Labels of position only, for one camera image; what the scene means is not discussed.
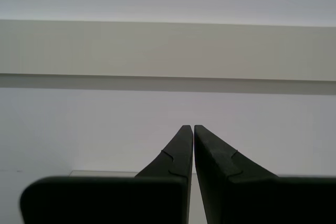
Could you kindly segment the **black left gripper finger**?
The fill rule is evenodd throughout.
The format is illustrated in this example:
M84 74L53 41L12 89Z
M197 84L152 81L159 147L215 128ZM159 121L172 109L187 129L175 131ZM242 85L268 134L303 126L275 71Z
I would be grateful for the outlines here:
M193 131L182 126L134 177L56 176L24 189L24 223L188 223Z
M334 177L281 177L202 125L195 167L208 223L335 223Z

